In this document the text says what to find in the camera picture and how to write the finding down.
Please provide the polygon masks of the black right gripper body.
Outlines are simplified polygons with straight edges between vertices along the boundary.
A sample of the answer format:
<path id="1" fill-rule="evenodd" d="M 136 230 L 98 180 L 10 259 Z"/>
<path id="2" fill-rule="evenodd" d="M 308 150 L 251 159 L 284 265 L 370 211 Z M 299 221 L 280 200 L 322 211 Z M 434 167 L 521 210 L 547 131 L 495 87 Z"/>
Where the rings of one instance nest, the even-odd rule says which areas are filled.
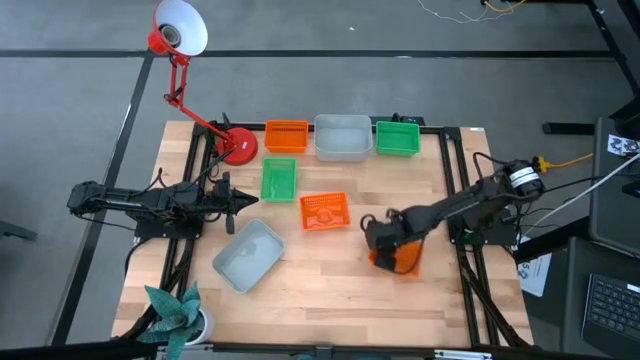
<path id="1" fill-rule="evenodd" d="M 379 221 L 372 214 L 364 216 L 364 235 L 370 250 L 389 250 L 415 240 L 412 225 L 415 211 L 388 209 L 388 221 Z"/>

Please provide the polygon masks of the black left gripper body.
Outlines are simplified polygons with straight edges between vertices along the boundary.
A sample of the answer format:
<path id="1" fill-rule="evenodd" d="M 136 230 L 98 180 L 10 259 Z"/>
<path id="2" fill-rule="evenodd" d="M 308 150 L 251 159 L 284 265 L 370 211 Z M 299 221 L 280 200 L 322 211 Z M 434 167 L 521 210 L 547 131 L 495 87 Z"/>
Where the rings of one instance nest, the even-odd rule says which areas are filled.
<path id="1" fill-rule="evenodd" d="M 221 213 L 224 213 L 226 232 L 232 235 L 235 232 L 235 222 L 233 217 L 233 197 L 230 184 L 230 173 L 223 172 L 222 178 L 214 182 L 213 194 L 215 202 Z"/>

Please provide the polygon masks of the orange plastic mesh basket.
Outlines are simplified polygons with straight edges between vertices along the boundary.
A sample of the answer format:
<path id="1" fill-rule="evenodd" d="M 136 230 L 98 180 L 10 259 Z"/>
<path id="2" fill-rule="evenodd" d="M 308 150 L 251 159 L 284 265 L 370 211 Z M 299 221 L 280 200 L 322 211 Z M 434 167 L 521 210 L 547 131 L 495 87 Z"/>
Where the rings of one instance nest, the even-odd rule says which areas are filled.
<path id="1" fill-rule="evenodd" d="M 396 251 L 396 259 L 397 259 L 396 269 L 388 270 L 385 264 L 374 265 L 374 266 L 386 271 L 390 271 L 397 275 L 409 275 L 409 276 L 417 277 L 420 275 L 420 262 L 421 262 L 423 247 L 424 247 L 424 241 L 421 240 L 418 242 L 412 242 L 405 245 L 401 245 L 396 248 L 379 249 L 377 251 L 382 257 L 383 257 L 384 251 L 390 251 L 390 250 Z M 371 263 L 371 251 L 372 250 L 369 251 L 370 263 Z"/>
<path id="2" fill-rule="evenodd" d="M 347 194 L 344 192 L 303 196 L 299 203 L 305 231 L 330 230 L 351 223 Z"/>
<path id="3" fill-rule="evenodd" d="M 309 124 L 304 120 L 269 120 L 265 128 L 265 147 L 274 153 L 304 153 L 308 130 Z"/>

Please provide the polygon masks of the green plastic mesh basket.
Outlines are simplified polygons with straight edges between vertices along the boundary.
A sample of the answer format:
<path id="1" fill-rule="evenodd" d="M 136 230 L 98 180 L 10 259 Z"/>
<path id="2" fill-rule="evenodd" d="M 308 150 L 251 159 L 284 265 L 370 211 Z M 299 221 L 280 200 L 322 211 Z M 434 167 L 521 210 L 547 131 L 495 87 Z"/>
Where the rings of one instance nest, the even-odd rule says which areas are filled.
<path id="1" fill-rule="evenodd" d="M 296 197 L 297 160 L 265 158 L 260 198 L 267 202 L 292 202 Z"/>
<path id="2" fill-rule="evenodd" d="M 417 124 L 390 121 L 376 124 L 376 152 L 379 155 L 410 157 L 420 151 L 420 127 Z"/>

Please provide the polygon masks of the grey plastic basket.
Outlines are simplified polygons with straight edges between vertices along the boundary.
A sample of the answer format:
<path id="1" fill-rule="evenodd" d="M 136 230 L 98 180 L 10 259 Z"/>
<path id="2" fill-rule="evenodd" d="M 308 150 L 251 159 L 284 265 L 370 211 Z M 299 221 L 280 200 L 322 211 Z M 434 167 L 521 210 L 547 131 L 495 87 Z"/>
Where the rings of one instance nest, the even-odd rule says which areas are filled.
<path id="1" fill-rule="evenodd" d="M 238 293 L 248 293 L 279 261 L 282 239 L 262 220 L 250 220 L 213 259 L 213 269 Z"/>
<path id="2" fill-rule="evenodd" d="M 314 118 L 316 158 L 325 162 L 362 162 L 372 146 L 372 123 L 366 115 L 320 114 Z"/>

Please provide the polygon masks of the red desk lamp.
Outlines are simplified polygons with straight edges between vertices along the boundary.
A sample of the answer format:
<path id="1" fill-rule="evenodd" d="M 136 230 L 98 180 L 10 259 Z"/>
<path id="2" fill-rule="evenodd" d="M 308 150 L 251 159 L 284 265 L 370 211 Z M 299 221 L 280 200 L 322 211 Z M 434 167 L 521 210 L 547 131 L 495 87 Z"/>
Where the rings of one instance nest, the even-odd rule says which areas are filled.
<path id="1" fill-rule="evenodd" d="M 165 102 L 219 138 L 217 150 L 224 156 L 223 162 L 232 166 L 249 163 L 258 150 L 257 139 L 250 130 L 220 130 L 184 104 L 190 61 L 203 53 L 208 44 L 207 27 L 200 13 L 185 0 L 159 0 L 153 10 L 152 25 L 148 47 L 154 55 L 167 55 L 171 64 Z"/>

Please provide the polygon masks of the white label strip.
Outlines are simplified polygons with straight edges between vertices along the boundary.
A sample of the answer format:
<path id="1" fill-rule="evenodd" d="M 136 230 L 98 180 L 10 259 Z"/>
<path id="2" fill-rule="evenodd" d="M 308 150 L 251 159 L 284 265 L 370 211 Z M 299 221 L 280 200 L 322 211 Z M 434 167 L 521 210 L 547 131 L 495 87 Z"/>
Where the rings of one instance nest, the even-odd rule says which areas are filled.
<path id="1" fill-rule="evenodd" d="M 434 360 L 493 360 L 491 353 L 436 349 Z"/>

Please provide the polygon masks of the green artificial plant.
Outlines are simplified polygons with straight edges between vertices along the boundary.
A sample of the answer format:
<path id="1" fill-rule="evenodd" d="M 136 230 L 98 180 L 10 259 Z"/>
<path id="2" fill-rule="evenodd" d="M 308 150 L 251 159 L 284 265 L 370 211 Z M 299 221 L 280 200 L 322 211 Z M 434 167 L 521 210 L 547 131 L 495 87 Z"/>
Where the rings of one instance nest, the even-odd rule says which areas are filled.
<path id="1" fill-rule="evenodd" d="M 201 298 L 198 283 L 189 287 L 182 300 L 171 293 L 146 286 L 145 290 L 153 309 L 161 320 L 137 337 L 142 343 L 167 343 L 167 360 L 179 360 L 185 344 L 191 337 L 204 329 L 204 321 L 199 319 Z"/>

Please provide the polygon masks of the white plant pot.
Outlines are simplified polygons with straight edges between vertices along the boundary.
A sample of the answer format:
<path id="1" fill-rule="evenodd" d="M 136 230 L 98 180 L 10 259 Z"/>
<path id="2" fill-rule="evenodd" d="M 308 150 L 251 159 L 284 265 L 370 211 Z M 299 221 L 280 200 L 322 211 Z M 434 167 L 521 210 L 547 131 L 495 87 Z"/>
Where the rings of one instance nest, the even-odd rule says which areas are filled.
<path id="1" fill-rule="evenodd" d="M 215 318 L 212 313 L 201 307 L 199 309 L 199 315 L 195 323 L 195 331 L 191 338 L 186 342 L 187 346 L 199 345 L 208 341 L 212 336 L 215 328 Z"/>

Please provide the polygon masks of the white paper sheet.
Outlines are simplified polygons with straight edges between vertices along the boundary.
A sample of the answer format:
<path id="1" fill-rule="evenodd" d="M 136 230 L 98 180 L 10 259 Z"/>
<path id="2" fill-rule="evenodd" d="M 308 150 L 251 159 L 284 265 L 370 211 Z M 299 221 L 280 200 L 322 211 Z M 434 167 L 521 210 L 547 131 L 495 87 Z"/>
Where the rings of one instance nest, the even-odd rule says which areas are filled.
<path id="1" fill-rule="evenodd" d="M 536 297 L 542 297 L 544 295 L 551 258 L 551 254 L 545 254 L 517 265 L 517 273 L 522 291 Z"/>

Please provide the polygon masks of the black side table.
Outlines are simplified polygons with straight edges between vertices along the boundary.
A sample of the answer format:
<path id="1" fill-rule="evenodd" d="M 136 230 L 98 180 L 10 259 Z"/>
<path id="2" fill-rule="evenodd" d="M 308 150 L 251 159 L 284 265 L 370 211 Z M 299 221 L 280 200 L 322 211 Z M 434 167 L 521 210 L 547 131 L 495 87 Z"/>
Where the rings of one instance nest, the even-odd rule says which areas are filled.
<path id="1" fill-rule="evenodd" d="M 609 357 L 608 353 L 594 347 L 581 336 L 591 273 L 640 285 L 640 259 L 579 237 L 569 240 L 567 293 L 560 348 L 563 352 L 583 356 Z"/>

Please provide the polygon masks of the black floor stand foot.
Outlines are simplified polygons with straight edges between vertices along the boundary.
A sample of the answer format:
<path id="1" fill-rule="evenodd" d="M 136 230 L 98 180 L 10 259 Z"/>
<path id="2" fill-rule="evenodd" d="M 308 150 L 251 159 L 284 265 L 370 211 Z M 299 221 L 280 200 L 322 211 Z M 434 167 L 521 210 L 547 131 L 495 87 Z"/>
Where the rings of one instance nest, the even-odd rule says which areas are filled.
<path id="1" fill-rule="evenodd" d="M 595 126 L 584 123 L 548 122 L 542 125 L 542 131 L 546 135 L 591 136 L 594 134 Z"/>

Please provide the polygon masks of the black desk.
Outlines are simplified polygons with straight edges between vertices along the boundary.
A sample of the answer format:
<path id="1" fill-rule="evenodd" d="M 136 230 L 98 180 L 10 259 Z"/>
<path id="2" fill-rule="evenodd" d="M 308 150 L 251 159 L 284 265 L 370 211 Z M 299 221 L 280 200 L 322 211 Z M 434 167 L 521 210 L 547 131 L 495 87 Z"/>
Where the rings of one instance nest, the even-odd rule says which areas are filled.
<path id="1" fill-rule="evenodd" d="M 623 165 L 627 158 L 608 151 L 609 136 L 618 135 L 615 123 L 600 118 L 595 125 L 593 176 L 605 176 Z M 639 179 L 640 161 L 621 169 L 591 192 L 589 233 L 597 243 L 640 257 L 640 197 L 623 192 L 623 187 Z"/>

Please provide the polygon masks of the black keyboard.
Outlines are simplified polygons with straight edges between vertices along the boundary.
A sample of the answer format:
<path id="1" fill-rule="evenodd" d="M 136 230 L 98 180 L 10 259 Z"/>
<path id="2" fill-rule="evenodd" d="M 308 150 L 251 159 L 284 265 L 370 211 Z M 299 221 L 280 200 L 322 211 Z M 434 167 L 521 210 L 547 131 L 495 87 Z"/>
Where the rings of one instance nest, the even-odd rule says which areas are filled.
<path id="1" fill-rule="evenodd" d="M 590 274 L 581 336 L 609 356 L 640 360 L 640 285 Z"/>

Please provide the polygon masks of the black and white marker sheet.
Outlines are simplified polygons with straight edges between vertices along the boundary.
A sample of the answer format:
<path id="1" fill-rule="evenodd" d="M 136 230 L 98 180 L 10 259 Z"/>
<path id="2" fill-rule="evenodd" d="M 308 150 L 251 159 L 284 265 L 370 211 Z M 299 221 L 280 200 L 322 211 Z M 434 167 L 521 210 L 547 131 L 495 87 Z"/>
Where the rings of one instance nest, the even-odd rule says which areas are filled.
<path id="1" fill-rule="evenodd" d="M 608 135 L 607 151 L 618 156 L 634 156 L 640 153 L 640 142 L 625 137 Z"/>

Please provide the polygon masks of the black metal table frame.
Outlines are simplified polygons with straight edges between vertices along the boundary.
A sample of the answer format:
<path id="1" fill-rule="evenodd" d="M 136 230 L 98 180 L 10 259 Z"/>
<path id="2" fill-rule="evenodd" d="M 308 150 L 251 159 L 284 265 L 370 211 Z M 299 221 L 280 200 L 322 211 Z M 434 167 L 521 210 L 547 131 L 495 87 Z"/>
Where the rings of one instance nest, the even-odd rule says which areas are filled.
<path id="1" fill-rule="evenodd" d="M 359 227 L 365 214 L 429 204 L 472 182 L 471 154 L 487 147 L 481 129 L 426 127 L 413 157 L 372 155 L 344 163 L 320 162 L 312 151 L 298 155 L 298 195 L 345 193 L 350 223 L 307 231 L 295 201 L 259 201 L 242 210 L 237 227 L 259 219 L 284 244 L 278 262 L 246 293 L 214 270 L 230 236 L 222 223 L 207 225 L 187 275 L 215 320 L 207 348 L 348 359 L 380 352 L 427 357 L 437 349 L 492 342 L 481 305 L 469 298 L 460 276 L 460 253 L 446 225 L 429 234 L 416 277 L 372 266 Z"/>

